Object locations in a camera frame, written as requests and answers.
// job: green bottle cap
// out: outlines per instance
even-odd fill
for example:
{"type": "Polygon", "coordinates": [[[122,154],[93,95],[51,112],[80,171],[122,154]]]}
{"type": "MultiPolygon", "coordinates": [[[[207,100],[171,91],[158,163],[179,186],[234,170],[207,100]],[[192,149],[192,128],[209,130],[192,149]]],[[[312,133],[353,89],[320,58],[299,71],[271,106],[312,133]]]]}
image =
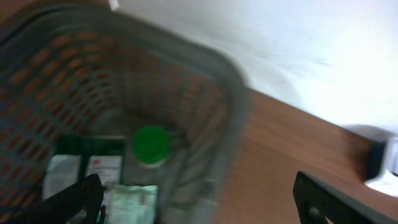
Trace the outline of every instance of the green bottle cap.
{"type": "Polygon", "coordinates": [[[132,151],[145,164],[155,164],[162,161],[168,156],[170,148],[170,136],[160,126],[141,128],[132,140],[132,151]]]}

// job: paper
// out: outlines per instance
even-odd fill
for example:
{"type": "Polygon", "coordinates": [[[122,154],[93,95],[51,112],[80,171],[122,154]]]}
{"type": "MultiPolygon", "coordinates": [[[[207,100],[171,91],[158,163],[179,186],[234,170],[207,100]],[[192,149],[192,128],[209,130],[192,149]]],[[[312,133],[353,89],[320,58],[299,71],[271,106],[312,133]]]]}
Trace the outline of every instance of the paper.
{"type": "Polygon", "coordinates": [[[110,223],[152,224],[155,218],[157,186],[123,186],[114,189],[110,223]]]}
{"type": "Polygon", "coordinates": [[[106,213],[109,213],[113,188],[120,181],[121,166],[121,156],[91,156],[88,161],[86,176],[98,174],[102,185],[106,187],[102,203],[107,207],[106,213]]]}
{"type": "Polygon", "coordinates": [[[76,183],[81,156],[55,155],[51,158],[44,177],[43,199],[76,183]]]}

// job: wooden table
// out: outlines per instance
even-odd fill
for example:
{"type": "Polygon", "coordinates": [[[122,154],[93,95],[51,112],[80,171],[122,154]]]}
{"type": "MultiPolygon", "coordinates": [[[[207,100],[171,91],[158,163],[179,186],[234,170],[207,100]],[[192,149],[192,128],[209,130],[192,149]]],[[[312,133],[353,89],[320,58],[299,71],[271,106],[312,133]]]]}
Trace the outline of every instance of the wooden table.
{"type": "Polygon", "coordinates": [[[252,99],[217,224],[300,223],[292,193],[299,170],[398,220],[398,198],[363,185],[370,141],[258,92],[252,99]]]}

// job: basket mesh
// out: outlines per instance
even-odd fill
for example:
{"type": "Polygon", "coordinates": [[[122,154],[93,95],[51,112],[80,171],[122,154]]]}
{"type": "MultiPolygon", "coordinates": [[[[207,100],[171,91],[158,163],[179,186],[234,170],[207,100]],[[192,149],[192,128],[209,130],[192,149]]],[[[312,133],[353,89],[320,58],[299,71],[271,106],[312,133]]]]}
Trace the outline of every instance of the basket mesh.
{"type": "Polygon", "coordinates": [[[206,194],[201,182],[229,119],[223,86],[200,69],[111,34],[59,33],[26,49],[18,61],[23,67],[0,73],[0,222],[40,199],[60,135],[90,134],[97,117],[119,110],[185,142],[187,166],[169,203],[175,215],[165,216],[173,223],[206,194]]]}

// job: plastic basket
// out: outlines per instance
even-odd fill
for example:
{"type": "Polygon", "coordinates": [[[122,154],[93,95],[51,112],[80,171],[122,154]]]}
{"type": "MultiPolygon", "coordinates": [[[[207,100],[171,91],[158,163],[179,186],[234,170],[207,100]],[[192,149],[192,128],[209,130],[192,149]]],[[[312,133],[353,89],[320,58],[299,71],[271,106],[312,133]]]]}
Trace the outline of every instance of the plastic basket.
{"type": "Polygon", "coordinates": [[[88,3],[36,3],[0,35],[0,222],[40,200],[64,134],[174,137],[160,168],[126,150],[122,184],[157,184],[164,223],[209,223],[248,110],[222,56],[88,3]]]}

